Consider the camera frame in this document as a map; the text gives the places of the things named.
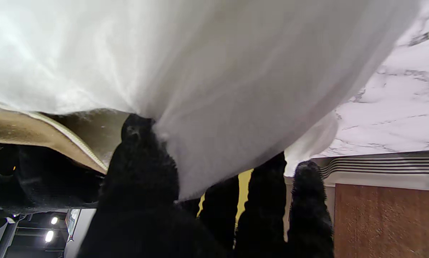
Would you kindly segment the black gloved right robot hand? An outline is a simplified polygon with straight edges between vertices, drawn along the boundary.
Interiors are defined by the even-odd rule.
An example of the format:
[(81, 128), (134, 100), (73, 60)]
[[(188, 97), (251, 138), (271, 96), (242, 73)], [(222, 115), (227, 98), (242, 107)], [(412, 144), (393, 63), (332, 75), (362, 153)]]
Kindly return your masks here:
[(53, 149), (0, 143), (0, 210), (94, 209), (104, 174)]

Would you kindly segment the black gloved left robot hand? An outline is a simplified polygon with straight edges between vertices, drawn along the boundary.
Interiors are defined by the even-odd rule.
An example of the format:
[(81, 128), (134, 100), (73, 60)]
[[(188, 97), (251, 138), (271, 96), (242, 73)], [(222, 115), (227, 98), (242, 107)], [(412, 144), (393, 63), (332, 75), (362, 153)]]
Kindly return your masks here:
[(154, 120), (131, 114), (101, 187), (78, 258), (333, 258), (334, 237), (319, 166), (297, 165), (288, 240), (280, 153), (253, 169), (239, 220), (238, 178), (205, 193), (200, 217), (177, 204), (178, 170), (157, 140)]

